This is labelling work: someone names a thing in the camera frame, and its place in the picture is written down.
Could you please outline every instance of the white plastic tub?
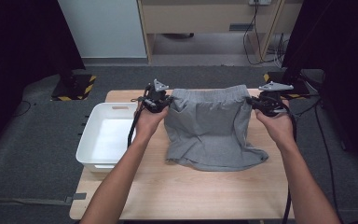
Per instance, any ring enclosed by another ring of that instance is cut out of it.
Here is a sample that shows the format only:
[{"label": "white plastic tub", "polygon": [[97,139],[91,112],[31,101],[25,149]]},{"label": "white plastic tub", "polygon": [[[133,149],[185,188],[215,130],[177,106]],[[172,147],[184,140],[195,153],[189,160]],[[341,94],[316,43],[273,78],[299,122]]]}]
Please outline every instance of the white plastic tub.
[{"label": "white plastic tub", "polygon": [[112,170],[127,150],[136,107],[136,103],[96,105],[80,139],[76,159],[92,172]]}]

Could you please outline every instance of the yellow and black hazard tape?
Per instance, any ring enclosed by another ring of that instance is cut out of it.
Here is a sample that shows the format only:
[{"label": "yellow and black hazard tape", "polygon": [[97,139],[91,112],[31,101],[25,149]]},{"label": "yellow and black hazard tape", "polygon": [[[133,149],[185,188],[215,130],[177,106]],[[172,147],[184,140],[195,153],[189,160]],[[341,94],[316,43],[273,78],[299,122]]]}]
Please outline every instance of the yellow and black hazard tape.
[{"label": "yellow and black hazard tape", "polygon": [[95,81],[96,76],[91,76],[89,78],[89,83],[88,86],[86,87],[86,89],[84,90],[84,93],[82,95],[78,95],[78,96],[57,96],[57,97],[51,97],[52,101],[72,101],[72,100],[85,100],[92,89],[92,86],[94,85],[94,81]]}]

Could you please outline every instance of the white cabinet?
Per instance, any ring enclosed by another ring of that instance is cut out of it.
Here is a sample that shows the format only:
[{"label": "white cabinet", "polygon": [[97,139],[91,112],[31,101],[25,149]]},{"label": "white cabinet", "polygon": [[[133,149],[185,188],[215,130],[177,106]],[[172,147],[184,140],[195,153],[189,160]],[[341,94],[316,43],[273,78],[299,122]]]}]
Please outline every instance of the white cabinet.
[{"label": "white cabinet", "polygon": [[136,0],[59,0],[82,58],[146,58]]}]

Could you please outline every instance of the floor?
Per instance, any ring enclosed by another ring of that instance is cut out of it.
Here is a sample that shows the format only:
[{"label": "floor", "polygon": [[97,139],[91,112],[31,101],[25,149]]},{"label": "floor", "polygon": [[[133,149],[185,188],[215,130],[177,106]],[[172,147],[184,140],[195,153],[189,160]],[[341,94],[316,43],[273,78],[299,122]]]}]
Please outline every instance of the floor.
[{"label": "floor", "polygon": [[249,38],[244,32],[219,34],[156,35],[150,62],[118,59],[109,63],[87,63],[86,66],[278,66],[275,55],[281,35],[275,35],[265,56],[266,63],[256,60]]}]

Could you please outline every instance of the wire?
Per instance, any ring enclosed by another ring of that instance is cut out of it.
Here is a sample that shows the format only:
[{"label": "wire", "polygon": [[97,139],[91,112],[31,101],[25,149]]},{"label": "wire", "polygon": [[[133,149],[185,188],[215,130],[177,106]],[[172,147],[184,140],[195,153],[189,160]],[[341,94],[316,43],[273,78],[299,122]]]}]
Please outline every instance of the wire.
[{"label": "wire", "polygon": [[136,123],[138,122],[139,117],[141,117],[141,113],[142,113],[142,111],[144,109],[145,109],[144,105],[141,105],[139,110],[137,110],[136,113],[135,113],[135,116],[133,118],[133,122],[132,122],[132,125],[131,125],[131,129],[130,129],[129,137],[128,137],[128,140],[127,140],[127,147],[129,147],[131,145],[131,143],[132,143],[132,136],[133,136],[133,132],[135,131]]},{"label": "wire", "polygon": [[0,198],[0,204],[29,204],[29,205],[60,205],[71,206],[72,203],[50,199],[21,199],[21,198]]},{"label": "wire", "polygon": [[326,139],[325,139],[325,137],[324,137],[324,130],[323,130],[322,125],[321,125],[321,122],[320,122],[320,120],[319,120],[319,116],[318,116],[318,106],[317,106],[317,105],[314,107],[314,110],[315,110],[315,118],[316,118],[316,121],[318,122],[318,127],[319,127],[319,130],[320,130],[320,132],[321,132],[322,139],[323,139],[323,141],[324,141],[324,148],[325,148],[326,155],[327,155],[327,159],[328,159],[328,164],[329,164],[329,169],[330,169],[331,188],[332,188],[332,194],[333,194],[334,207],[335,207],[335,209],[336,209],[336,213],[337,213],[337,216],[338,216],[340,222],[343,223],[342,218],[341,218],[341,215],[339,214],[339,211],[338,211],[337,195],[336,195],[336,183],[335,183],[334,172],[333,172],[333,163],[331,162],[330,152],[329,152],[329,149],[328,149],[328,146],[327,146],[327,143],[326,143]]},{"label": "wire", "polygon": [[284,44],[289,42],[289,40],[290,40],[290,38],[286,39],[285,41],[283,41],[281,43],[280,57],[279,57],[280,63],[283,63],[282,57],[284,56],[284,54],[286,54],[286,47],[284,46]]},{"label": "wire", "polygon": [[281,57],[282,57],[282,41],[283,41],[283,33],[281,34],[281,38],[278,44],[278,47],[275,48],[275,57],[274,57],[274,63],[275,65],[277,65],[277,67],[282,68],[282,62],[281,62]]},{"label": "wire", "polygon": [[[268,60],[268,61],[265,61],[263,59],[263,57],[261,56],[261,48],[260,48],[260,40],[258,38],[258,33],[257,33],[257,29],[255,27],[255,18],[256,18],[256,15],[257,15],[257,11],[258,11],[258,3],[255,1],[255,14],[251,20],[251,23],[250,25],[246,28],[246,31],[245,31],[245,34],[243,35],[243,38],[242,38],[242,44],[243,44],[243,48],[245,50],[245,54],[246,54],[246,59],[248,60],[248,63],[251,64],[251,65],[259,65],[259,64],[262,64],[262,63],[272,63],[274,62],[274,60]],[[245,38],[246,36],[248,35],[248,32],[249,32],[249,29],[251,26],[254,26],[255,28],[255,35],[256,35],[256,39],[257,39],[257,44],[258,44],[258,53],[260,54],[260,63],[252,63],[251,60],[249,59],[249,54],[248,54],[248,50],[246,49],[246,46],[245,46]]]},{"label": "wire", "polygon": [[321,102],[322,99],[318,99],[312,106],[310,106],[309,108],[303,110],[302,112],[296,113],[295,115],[298,117],[301,117],[303,114],[305,114],[306,112],[312,110],[312,108],[314,108],[317,104],[319,104],[319,102]]},{"label": "wire", "polygon": [[319,92],[319,90],[322,88],[322,85],[324,83],[325,71],[322,74],[322,82],[314,81],[311,78],[309,78],[305,73],[305,69],[301,69],[300,76],[314,91]]},{"label": "wire", "polygon": [[21,101],[22,103],[26,103],[28,105],[28,108],[25,109],[24,112],[20,113],[20,114],[17,114],[17,115],[13,115],[14,118],[16,117],[20,117],[24,114],[26,114],[30,109],[31,109],[31,103],[29,103],[28,101]]},{"label": "wire", "polygon": [[[295,116],[293,115],[293,113],[290,111],[289,106],[287,106],[286,104],[284,104],[282,101],[278,101],[275,98],[269,97],[269,96],[263,96],[263,99],[268,99],[271,101],[274,101],[275,103],[277,103],[279,106],[283,107],[286,110],[286,113],[288,114],[290,120],[292,121],[292,125],[293,125],[293,138],[295,139],[295,141],[297,140],[297,125],[296,125],[296,119]],[[284,214],[283,214],[283,218],[282,218],[282,224],[287,223],[287,219],[289,218],[289,212],[290,212],[290,206],[292,203],[292,196],[290,193],[290,188],[288,187],[287,189],[287,199],[286,199],[286,206],[284,208]]]}]

